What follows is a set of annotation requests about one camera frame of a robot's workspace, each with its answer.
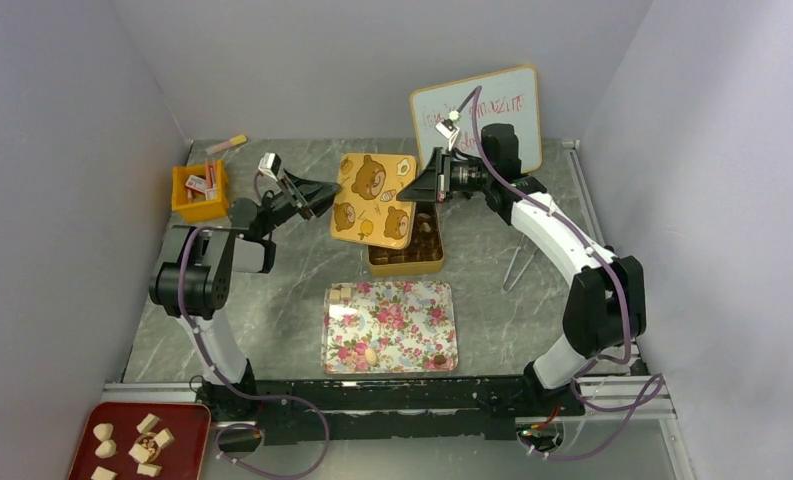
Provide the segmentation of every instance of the cartoon bear face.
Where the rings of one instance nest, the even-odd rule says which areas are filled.
[[[351,203],[338,203],[334,206],[334,224],[342,232],[355,225],[355,207]]]
[[[384,221],[384,236],[401,240],[408,234],[408,213],[395,207],[387,209],[387,219]]]
[[[352,184],[352,191],[364,200],[372,200],[381,193],[386,178],[387,173],[384,171],[384,165],[373,160],[371,156],[364,155],[364,163],[358,169],[355,183]]]

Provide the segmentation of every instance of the red tray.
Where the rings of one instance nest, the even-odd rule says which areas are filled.
[[[156,478],[197,480],[210,429],[210,411],[204,405],[187,403],[102,403],[90,413],[81,443],[75,452],[68,480],[88,480],[96,467],[116,472],[116,480],[146,480],[151,477],[137,475],[137,462],[128,455],[134,442],[141,436],[137,425],[147,414],[160,417],[152,429],[158,433],[168,428],[175,441],[161,450],[149,463],[163,467]],[[110,458],[96,456],[99,442],[93,428],[99,423],[113,424],[111,438],[116,442],[116,454]]]

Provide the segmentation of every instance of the floral tray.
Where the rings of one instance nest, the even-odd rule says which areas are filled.
[[[348,298],[335,298],[340,290]],[[326,291],[325,306],[326,373],[449,371],[458,364],[447,283],[339,283]]]

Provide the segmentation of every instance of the whiteboard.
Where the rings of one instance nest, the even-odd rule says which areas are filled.
[[[434,147],[446,147],[446,139],[434,126],[446,118],[450,111],[467,98],[476,86],[481,85],[479,96],[478,129],[489,123],[510,123],[520,141],[520,159],[523,173],[540,167],[543,157],[540,151],[540,114],[537,101],[537,70],[530,65],[501,72],[489,73],[435,87],[417,90],[411,95],[411,112],[414,116],[414,131],[420,162],[425,168]],[[459,150],[478,155],[476,138],[473,135],[472,99],[461,112],[457,125],[461,129]]]

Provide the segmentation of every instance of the white block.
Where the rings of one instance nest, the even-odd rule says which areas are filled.
[[[96,449],[96,456],[99,458],[110,458],[116,454],[116,443],[113,440],[105,440]]]
[[[93,472],[93,476],[90,478],[92,480],[113,480],[116,478],[116,472],[111,472],[104,467],[96,467],[96,470]]]
[[[160,419],[158,417],[150,413],[146,415],[146,418],[144,418],[139,425],[137,425],[137,431],[140,433],[151,432],[152,429],[155,428],[155,425],[157,425],[157,422],[159,421]]]
[[[128,455],[131,455],[131,458],[133,458],[137,463],[146,463],[152,456],[152,452],[143,448],[142,445],[135,443],[134,446],[131,447],[131,450],[128,451]]]
[[[137,466],[137,473],[139,475],[146,475],[149,477],[157,477],[160,475],[161,467],[157,465],[152,465],[150,463],[146,463],[144,465]]]
[[[113,435],[113,425],[110,423],[100,423],[93,427],[93,435],[95,435],[100,442],[104,442]]]
[[[169,431],[168,428],[164,428],[160,431],[157,435],[155,435],[155,443],[161,449],[164,449],[169,446],[175,440],[175,437],[172,436],[172,432]]]

